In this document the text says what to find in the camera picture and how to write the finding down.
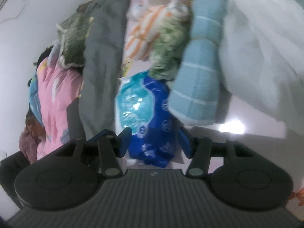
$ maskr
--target metal screw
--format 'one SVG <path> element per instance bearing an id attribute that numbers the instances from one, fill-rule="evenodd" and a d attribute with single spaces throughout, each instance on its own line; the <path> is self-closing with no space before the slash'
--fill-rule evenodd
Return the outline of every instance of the metal screw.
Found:
<path id="1" fill-rule="evenodd" d="M 116 176 L 120 173 L 120 171 L 116 168 L 109 168 L 104 171 L 108 176 Z"/>
<path id="2" fill-rule="evenodd" d="M 204 171 L 202 169 L 199 168 L 192 168 L 189 170 L 189 174 L 191 176 L 201 176 L 204 174 Z"/>

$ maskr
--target round black cover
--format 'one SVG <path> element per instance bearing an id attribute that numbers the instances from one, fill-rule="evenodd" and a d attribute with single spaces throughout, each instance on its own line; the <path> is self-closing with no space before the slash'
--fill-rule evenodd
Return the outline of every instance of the round black cover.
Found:
<path id="1" fill-rule="evenodd" d="M 282 205 L 293 188 L 291 177 L 270 161 L 237 158 L 214 171 L 211 188 L 224 202 L 242 209 L 271 209 Z"/>
<path id="2" fill-rule="evenodd" d="M 15 180 L 20 201 L 39 210 L 59 210 L 87 201 L 98 179 L 92 169 L 75 157 L 48 155 L 25 168 Z"/>

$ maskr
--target orange object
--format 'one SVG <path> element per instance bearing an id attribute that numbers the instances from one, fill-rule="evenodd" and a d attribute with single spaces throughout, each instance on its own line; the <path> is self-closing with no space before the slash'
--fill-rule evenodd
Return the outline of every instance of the orange object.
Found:
<path id="1" fill-rule="evenodd" d="M 131 60 L 142 60 L 149 55 L 153 42 L 159 36 L 160 22 L 172 16 L 165 5 L 151 6 L 139 19 L 128 37 L 125 56 Z"/>
<path id="2" fill-rule="evenodd" d="M 304 206 L 304 188 L 302 188 L 298 193 L 292 192 L 289 200 L 297 198 L 300 202 L 298 206 Z"/>

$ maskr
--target white wall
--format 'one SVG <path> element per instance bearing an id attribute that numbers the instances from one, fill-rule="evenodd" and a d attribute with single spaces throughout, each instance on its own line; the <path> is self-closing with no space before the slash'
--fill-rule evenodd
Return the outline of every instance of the white wall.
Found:
<path id="1" fill-rule="evenodd" d="M 29 105 L 27 81 L 35 73 L 32 63 L 56 39 L 56 23 L 86 1 L 8 0 L 0 10 L 0 150 L 8 155 L 19 150 Z M 1 23 L 23 7 L 17 19 Z"/>

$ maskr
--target blue plastic package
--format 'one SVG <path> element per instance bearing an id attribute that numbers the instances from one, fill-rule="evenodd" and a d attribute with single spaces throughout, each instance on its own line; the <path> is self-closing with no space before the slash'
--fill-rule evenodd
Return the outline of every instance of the blue plastic package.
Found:
<path id="1" fill-rule="evenodd" d="M 165 168 L 175 152 L 175 118 L 168 111 L 168 87 L 148 71 L 122 78 L 116 97 L 116 127 L 132 129 L 129 155 Z"/>

